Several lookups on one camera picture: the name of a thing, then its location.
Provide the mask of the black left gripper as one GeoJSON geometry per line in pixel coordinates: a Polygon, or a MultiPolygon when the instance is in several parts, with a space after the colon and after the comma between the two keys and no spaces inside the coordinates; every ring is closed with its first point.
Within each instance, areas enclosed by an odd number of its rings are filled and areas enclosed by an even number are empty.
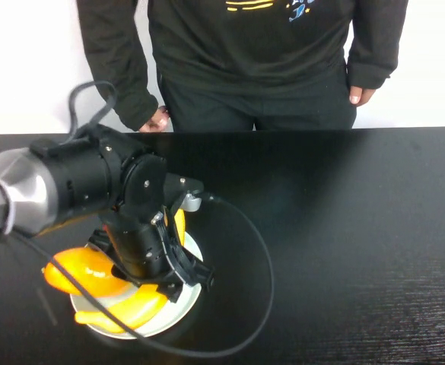
{"type": "Polygon", "coordinates": [[[114,264],[113,272],[135,286],[146,289],[149,284],[176,303],[183,287],[200,286],[209,292],[215,270],[185,247],[185,213],[167,209],[152,221],[138,221],[118,211],[100,215],[107,238],[106,252],[114,264]]]}

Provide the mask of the person's right hand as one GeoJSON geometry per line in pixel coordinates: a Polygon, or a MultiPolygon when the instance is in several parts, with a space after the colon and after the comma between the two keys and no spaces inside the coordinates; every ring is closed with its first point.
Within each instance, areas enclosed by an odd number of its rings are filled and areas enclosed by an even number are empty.
{"type": "Polygon", "coordinates": [[[165,106],[160,106],[154,115],[139,129],[141,133],[165,132],[169,124],[170,115],[165,106]]]}

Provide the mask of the person's left hand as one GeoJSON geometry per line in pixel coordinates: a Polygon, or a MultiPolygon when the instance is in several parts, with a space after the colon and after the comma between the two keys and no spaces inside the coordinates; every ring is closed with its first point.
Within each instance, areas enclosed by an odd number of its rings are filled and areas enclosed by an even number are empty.
{"type": "Polygon", "coordinates": [[[356,107],[363,106],[368,103],[375,94],[375,89],[351,86],[349,91],[349,100],[356,107]]]}

